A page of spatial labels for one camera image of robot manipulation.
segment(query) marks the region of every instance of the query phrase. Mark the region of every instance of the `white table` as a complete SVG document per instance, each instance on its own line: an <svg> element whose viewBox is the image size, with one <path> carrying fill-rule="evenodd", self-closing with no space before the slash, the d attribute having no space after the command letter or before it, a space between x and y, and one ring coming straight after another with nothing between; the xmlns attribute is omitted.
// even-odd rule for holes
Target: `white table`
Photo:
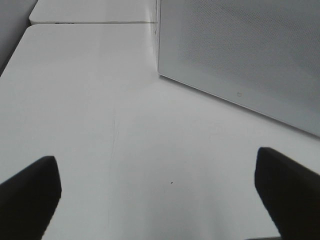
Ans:
<svg viewBox="0 0 320 240"><path fill-rule="evenodd" d="M31 24L151 23L156 0L38 0Z"/></svg>
<svg viewBox="0 0 320 240"><path fill-rule="evenodd" d="M277 236L258 147L320 173L320 140L158 77L149 24L35 25L0 78L0 182L58 161L44 240Z"/></svg>

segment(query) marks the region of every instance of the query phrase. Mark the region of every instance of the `perforated metal panel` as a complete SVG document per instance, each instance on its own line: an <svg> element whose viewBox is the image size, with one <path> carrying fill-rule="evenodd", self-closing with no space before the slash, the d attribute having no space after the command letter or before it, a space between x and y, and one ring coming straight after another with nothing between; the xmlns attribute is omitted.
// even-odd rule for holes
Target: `perforated metal panel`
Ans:
<svg viewBox="0 0 320 240"><path fill-rule="evenodd" d="M162 0L160 74L320 136L319 0Z"/></svg>

